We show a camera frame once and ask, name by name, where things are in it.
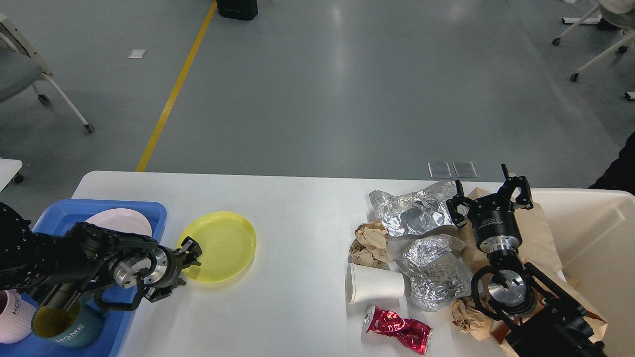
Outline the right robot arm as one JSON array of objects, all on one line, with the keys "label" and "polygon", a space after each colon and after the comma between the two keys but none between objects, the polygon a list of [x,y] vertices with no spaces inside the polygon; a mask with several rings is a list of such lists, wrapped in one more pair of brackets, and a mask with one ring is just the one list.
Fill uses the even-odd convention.
[{"label": "right robot arm", "polygon": [[497,192],[470,199],[461,181],[446,202],[458,228],[470,223],[476,248],[486,266],[470,280],[470,298],[488,318],[509,331],[504,339],[520,357],[603,357],[603,341],[593,342],[588,311],[534,264],[522,262],[517,209],[533,209],[530,185],[524,176],[510,176]]}]

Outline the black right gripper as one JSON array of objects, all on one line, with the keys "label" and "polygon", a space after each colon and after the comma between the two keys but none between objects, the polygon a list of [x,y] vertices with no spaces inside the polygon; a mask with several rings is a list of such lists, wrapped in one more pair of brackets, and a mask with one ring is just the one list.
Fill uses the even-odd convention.
[{"label": "black right gripper", "polygon": [[517,255],[522,244],[521,233],[515,219],[516,209],[531,210],[534,203],[526,176],[513,176],[506,164],[501,164],[504,182],[497,192],[485,197],[484,208],[478,208],[474,199],[464,195],[460,180],[455,180],[456,195],[446,201],[453,224],[463,228],[470,222],[476,248],[485,254],[499,252]]}]

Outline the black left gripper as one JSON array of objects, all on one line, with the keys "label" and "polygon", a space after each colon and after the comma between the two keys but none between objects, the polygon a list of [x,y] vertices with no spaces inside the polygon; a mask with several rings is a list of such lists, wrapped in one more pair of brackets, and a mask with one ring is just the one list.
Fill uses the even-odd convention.
[{"label": "black left gripper", "polygon": [[200,266],[198,258],[202,249],[192,237],[186,237],[181,248],[171,249],[159,246],[152,251],[152,264],[149,274],[142,278],[141,288],[137,289],[137,298],[145,298],[149,302],[157,302],[167,298],[173,290],[186,286],[181,275],[191,266]]}]

